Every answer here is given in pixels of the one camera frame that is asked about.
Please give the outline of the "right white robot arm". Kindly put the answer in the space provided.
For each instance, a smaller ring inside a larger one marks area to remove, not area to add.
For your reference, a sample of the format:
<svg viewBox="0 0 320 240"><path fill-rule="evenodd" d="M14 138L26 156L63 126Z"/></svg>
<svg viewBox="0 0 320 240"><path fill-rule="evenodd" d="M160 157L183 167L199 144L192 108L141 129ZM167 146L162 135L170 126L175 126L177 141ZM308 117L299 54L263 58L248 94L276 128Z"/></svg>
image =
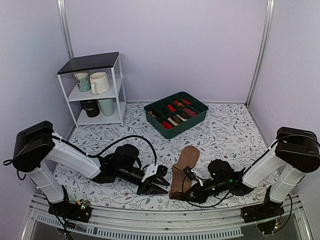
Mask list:
<svg viewBox="0 0 320 240"><path fill-rule="evenodd" d="M184 190L181 198L186 202L204 203L208 197L227 191L235 196L249 194L271 173L284 166L279 182L271 187L268 200L259 206L262 218L269 218L278 210L286 195L304 178L320 166L320 144L314 132L280 127L275 141L249 167L235 171L224 160L215 159L207 167L211 178L201 179L189 167L184 173L197 183Z"/></svg>

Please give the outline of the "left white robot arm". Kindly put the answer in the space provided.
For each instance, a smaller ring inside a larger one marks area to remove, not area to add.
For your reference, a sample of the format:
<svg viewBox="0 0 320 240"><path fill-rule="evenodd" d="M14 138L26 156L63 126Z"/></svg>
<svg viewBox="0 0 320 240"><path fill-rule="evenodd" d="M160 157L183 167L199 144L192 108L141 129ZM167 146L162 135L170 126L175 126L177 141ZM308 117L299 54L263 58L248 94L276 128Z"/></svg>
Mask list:
<svg viewBox="0 0 320 240"><path fill-rule="evenodd" d="M63 217L74 213L74 205L54 179L46 160L65 165L99 184L122 178L138 186L137 195L167 194L161 186L169 186L164 179L167 167L156 163L143 167L135 146L118 146L107 156L90 155L64 140L53 130L51 122L43 121L17 134L11 163L16 170L29 176Z"/></svg>

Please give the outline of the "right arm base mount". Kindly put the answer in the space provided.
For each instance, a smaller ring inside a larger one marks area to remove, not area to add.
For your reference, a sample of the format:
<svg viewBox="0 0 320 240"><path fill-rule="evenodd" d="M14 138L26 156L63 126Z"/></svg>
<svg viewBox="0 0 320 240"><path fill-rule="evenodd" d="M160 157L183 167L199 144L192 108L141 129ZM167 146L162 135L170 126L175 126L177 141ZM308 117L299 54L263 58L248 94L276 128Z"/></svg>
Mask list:
<svg viewBox="0 0 320 240"><path fill-rule="evenodd" d="M241 209L241 217L245 223L265 220L268 218L282 215L285 211L282 207L283 203L277 203L270 200L271 186L267 189L264 201L261 204L243 207Z"/></svg>

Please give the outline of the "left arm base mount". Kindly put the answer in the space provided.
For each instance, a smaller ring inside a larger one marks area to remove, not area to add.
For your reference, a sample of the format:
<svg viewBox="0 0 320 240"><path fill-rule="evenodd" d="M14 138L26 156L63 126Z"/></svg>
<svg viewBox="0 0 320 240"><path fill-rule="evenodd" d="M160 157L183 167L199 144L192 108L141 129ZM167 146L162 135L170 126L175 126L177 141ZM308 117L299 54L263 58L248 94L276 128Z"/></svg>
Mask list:
<svg viewBox="0 0 320 240"><path fill-rule="evenodd" d="M61 202L49 203L48 213L62 217L64 220L74 220L78 222L88 223L91 217L92 208L89 206L88 200L79 200L78 202L70 202L67 190L62 186L64 197Z"/></svg>

